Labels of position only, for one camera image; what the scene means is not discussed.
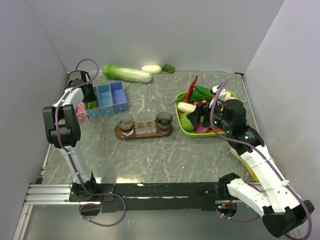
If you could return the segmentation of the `clear textured plastic holder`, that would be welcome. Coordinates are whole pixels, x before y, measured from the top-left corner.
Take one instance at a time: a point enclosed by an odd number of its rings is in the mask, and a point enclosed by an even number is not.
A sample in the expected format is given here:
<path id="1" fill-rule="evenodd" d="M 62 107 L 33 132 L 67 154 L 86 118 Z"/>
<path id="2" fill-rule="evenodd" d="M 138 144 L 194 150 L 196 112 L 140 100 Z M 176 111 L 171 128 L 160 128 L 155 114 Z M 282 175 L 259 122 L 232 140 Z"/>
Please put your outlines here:
<path id="1" fill-rule="evenodd" d="M 154 136 L 156 132 L 157 129 L 154 120 L 135 122 L 135 134 L 138 137 Z"/>

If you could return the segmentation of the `frosted clear glass cup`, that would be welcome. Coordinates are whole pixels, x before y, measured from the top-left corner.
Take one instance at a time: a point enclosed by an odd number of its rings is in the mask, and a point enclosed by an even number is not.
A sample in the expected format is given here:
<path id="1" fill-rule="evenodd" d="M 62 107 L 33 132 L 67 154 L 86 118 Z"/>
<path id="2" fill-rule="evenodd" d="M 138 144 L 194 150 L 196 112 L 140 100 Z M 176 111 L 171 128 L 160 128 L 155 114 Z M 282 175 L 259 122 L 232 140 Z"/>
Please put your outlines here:
<path id="1" fill-rule="evenodd" d="M 129 112 L 122 112 L 116 117 L 116 124 L 125 136 L 130 136 L 133 132 L 133 116 Z"/>

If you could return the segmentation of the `yellow cabbage by arm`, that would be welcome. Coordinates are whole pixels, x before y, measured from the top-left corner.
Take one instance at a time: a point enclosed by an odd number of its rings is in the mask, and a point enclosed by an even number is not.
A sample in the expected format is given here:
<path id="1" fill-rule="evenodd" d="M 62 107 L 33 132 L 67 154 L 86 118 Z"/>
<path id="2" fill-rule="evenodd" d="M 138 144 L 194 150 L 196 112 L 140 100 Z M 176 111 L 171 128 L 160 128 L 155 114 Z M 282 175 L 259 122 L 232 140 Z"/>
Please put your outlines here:
<path id="1" fill-rule="evenodd" d="M 260 182 L 263 186 L 274 185 L 279 177 L 272 169 L 275 167 L 275 163 L 269 154 L 269 150 L 266 145 L 257 146 L 258 151 L 260 151 L 265 158 L 263 158 L 257 151 L 245 152 L 239 155 L 234 148 L 230 148 L 230 152 L 240 160 L 244 166 L 247 168 L 248 172 L 251 174 L 256 182 Z"/>

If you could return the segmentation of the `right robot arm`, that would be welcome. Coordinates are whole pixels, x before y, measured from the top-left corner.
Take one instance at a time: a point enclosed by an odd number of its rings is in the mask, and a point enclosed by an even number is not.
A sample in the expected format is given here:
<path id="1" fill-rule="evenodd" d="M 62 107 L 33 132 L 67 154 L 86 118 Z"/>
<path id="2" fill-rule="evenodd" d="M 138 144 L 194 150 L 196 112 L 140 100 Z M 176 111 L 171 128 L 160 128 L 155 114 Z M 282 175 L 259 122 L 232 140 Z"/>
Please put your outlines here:
<path id="1" fill-rule="evenodd" d="M 246 113 L 240 100 L 228 99 L 215 100 L 212 105 L 199 103 L 186 116 L 194 127 L 202 125 L 222 130 L 225 133 L 222 138 L 252 169 L 263 188 L 260 192 L 235 173 L 229 173 L 219 179 L 218 193 L 223 199 L 235 197 L 246 203 L 261 216 L 266 229 L 276 238 L 308 222 L 304 237 L 308 239 L 315 208 L 309 200 L 298 196 L 280 173 L 262 137 L 247 124 Z"/>

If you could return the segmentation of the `dark glass cup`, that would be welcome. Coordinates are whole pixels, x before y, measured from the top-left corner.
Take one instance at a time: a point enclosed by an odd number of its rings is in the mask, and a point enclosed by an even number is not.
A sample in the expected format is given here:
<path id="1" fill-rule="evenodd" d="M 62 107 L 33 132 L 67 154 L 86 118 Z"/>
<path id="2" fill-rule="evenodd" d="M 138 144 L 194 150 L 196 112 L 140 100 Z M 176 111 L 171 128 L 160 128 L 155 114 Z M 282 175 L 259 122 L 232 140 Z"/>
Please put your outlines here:
<path id="1" fill-rule="evenodd" d="M 162 111 L 156 115 L 155 120 L 159 127 L 159 133 L 163 136 L 166 136 L 170 131 L 170 127 L 172 126 L 173 116 L 167 111 Z"/>

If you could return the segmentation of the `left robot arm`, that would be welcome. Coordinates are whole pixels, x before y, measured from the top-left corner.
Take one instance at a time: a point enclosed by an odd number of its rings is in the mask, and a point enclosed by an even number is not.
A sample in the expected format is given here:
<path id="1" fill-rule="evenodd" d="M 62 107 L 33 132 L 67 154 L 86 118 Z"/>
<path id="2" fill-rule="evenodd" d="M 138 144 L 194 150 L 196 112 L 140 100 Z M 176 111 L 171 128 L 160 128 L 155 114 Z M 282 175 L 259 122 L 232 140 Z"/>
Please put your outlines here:
<path id="1" fill-rule="evenodd" d="M 69 73 L 62 97 L 42 110 L 47 141 L 64 156 L 72 174 L 71 191 L 87 201 L 99 195 L 98 184 L 79 147 L 81 129 L 76 108 L 81 103 L 96 100 L 89 73 L 75 70 Z"/>

